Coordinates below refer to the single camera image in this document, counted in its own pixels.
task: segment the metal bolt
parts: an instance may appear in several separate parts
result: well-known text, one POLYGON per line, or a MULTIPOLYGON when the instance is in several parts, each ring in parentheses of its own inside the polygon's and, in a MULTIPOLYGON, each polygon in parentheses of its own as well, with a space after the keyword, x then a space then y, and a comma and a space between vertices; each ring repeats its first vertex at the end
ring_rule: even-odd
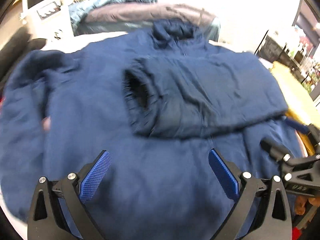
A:
POLYGON ((250 179, 251 178, 251 173, 245 171, 244 173, 242 173, 242 176, 244 176, 244 178, 246 178, 246 179, 250 179))
POLYGON ((70 173, 68 175, 68 179, 74 179, 76 177, 76 174, 75 173, 70 173))
POLYGON ((287 153, 287 154, 283 157, 283 160, 284 160, 285 162, 287 162, 289 159, 290 159, 290 154, 287 153))
POLYGON ((44 182, 45 182, 45 177, 41 177, 41 178, 39 179, 39 182, 40 182, 40 183, 44 183, 44 182))
POLYGON ((280 181, 281 181, 281 179, 280 179, 279 176, 273 176, 273 179, 274 179, 274 181, 276 181, 276 182, 280 182, 280 181))
POLYGON ((288 181, 292 178, 292 174, 291 173, 287 173, 285 176, 284 176, 284 180, 288 181))

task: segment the textured blue pad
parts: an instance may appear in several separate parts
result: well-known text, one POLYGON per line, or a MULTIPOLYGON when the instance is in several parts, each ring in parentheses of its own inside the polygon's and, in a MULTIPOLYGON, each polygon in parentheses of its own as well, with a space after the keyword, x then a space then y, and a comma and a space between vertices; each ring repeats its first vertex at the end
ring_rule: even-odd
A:
POLYGON ((110 164, 110 154, 105 151, 81 183, 79 199, 82 202, 93 198, 93 195, 108 171, 110 164))
POLYGON ((240 197, 238 181, 213 149, 209 152, 209 164, 227 197, 234 201, 238 200, 240 197))
POLYGON ((291 118, 286 117, 284 121, 287 125, 289 125, 290 127, 294 128, 295 130, 303 134, 308 134, 310 132, 309 128, 306 125, 303 125, 291 118))

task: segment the yellow cloth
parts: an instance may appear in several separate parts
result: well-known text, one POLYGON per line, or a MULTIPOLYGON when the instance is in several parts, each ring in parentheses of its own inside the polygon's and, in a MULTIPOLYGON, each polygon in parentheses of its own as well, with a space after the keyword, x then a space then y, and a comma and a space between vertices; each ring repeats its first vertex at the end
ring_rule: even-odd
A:
MULTIPOLYGON (((289 110, 287 116, 305 125, 314 124, 320 128, 320 113, 317 111, 314 103, 304 87, 290 73, 287 66, 275 61, 270 69, 276 78, 279 87, 288 104, 289 110)), ((308 137, 299 133, 309 155, 315 154, 314 148, 308 137)))

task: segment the blue jacket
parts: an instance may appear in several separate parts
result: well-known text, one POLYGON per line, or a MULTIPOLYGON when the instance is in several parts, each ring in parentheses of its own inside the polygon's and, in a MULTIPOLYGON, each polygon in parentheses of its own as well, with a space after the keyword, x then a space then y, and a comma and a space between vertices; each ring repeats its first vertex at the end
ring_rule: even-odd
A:
MULTIPOLYGON (((0 115, 0 181, 11 213, 26 220, 39 177, 61 179, 104 149, 112 164, 86 206, 107 239, 210 239, 233 202, 209 166, 209 150, 216 147, 241 170, 270 178, 278 174, 277 165, 259 142, 268 135, 299 156, 294 130, 271 118, 212 138, 137 136, 122 82, 123 71, 140 57, 194 60, 223 53, 230 51, 208 44, 198 28, 173 20, 71 54, 30 52, 7 83, 0 115), (46 116, 48 132, 41 124, 46 116)), ((275 97, 281 93, 274 91, 275 97)))

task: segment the jacket hood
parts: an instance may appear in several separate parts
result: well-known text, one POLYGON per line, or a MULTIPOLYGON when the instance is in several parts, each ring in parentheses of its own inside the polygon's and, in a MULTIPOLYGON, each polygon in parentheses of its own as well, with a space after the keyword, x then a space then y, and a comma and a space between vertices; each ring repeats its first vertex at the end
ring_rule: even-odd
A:
POLYGON ((164 49, 176 45, 200 46, 206 45, 206 40, 198 26, 182 22, 180 19, 158 20, 154 22, 153 39, 155 47, 164 49))

